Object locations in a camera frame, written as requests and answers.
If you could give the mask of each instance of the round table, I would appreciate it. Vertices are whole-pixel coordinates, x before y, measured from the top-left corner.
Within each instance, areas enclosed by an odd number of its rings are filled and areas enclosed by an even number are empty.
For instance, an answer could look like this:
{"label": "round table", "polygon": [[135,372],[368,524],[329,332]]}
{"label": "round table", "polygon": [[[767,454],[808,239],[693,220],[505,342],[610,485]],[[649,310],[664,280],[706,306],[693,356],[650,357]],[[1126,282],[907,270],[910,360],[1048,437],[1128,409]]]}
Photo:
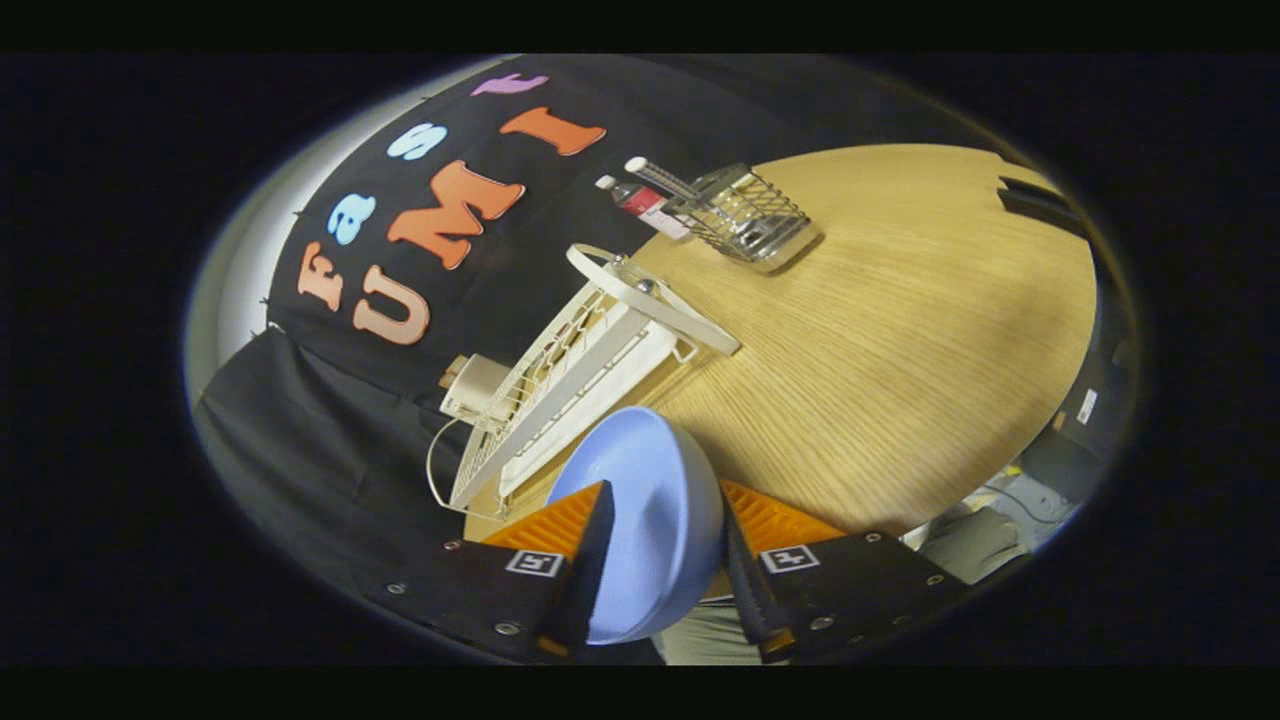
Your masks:
{"label": "round table", "polygon": [[[696,240],[635,261],[741,341],[666,363],[618,406],[691,433],[716,471],[837,528],[902,534],[991,479],[1051,420],[1093,329],[1089,245],[1009,213],[992,152],[873,145],[756,165],[826,237],[777,275]],[[545,502],[576,443],[509,501]],[[495,507],[492,487],[472,507]],[[502,524],[468,518],[467,539]]]}

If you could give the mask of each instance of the letter m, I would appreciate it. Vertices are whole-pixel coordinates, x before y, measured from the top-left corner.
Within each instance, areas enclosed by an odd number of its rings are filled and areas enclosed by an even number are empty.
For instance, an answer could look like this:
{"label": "letter m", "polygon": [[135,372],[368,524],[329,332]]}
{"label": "letter m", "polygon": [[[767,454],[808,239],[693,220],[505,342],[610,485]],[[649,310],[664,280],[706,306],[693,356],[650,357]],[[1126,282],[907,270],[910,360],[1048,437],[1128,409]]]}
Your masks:
{"label": "letter m", "polygon": [[471,213],[471,208],[480,210],[484,219],[497,220],[525,195],[525,186],[503,184],[477,176],[462,160],[442,168],[430,184],[440,206],[401,213],[387,231],[387,240],[407,240],[417,245],[439,258],[445,270],[461,265],[471,251],[471,241],[445,236],[476,236],[484,232],[484,225]]}

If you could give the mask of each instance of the gray pants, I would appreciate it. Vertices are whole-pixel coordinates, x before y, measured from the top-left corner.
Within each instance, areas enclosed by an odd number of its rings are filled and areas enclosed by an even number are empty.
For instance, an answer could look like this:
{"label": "gray pants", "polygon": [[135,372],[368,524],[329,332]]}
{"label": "gray pants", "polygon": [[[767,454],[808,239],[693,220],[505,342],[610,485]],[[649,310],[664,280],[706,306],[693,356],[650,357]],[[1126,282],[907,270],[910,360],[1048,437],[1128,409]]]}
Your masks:
{"label": "gray pants", "polygon": [[[1018,525],[988,507],[942,521],[929,530],[920,555],[970,585],[1027,553],[1025,546],[1018,543]],[[667,665],[762,664],[759,650],[742,634],[732,601],[699,603],[654,635],[653,644]]]}

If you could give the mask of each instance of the light blue bowl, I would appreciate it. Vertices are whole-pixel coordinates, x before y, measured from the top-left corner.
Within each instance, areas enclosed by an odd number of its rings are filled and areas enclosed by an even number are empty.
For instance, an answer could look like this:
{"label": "light blue bowl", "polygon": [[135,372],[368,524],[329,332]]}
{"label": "light blue bowl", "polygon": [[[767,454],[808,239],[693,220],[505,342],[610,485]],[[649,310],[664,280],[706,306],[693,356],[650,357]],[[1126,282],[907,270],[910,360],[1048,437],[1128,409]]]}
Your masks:
{"label": "light blue bowl", "polygon": [[588,644],[652,637],[698,605],[721,566],[719,484],[694,438],[648,407],[591,430],[556,480],[550,505],[613,484],[614,523]]}

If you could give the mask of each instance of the plastic bottle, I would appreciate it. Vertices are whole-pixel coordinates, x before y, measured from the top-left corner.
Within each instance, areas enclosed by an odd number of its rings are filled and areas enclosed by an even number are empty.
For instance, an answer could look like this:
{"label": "plastic bottle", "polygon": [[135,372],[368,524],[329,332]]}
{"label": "plastic bottle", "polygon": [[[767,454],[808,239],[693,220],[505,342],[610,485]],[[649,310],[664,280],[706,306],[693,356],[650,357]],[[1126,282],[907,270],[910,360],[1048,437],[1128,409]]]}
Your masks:
{"label": "plastic bottle", "polygon": [[603,176],[595,181],[595,187],[605,190],[613,197],[613,204],[628,214],[640,218],[646,225],[672,240],[689,234],[689,228],[680,220],[662,211],[667,199],[654,190],[639,183],[620,183],[613,176]]}

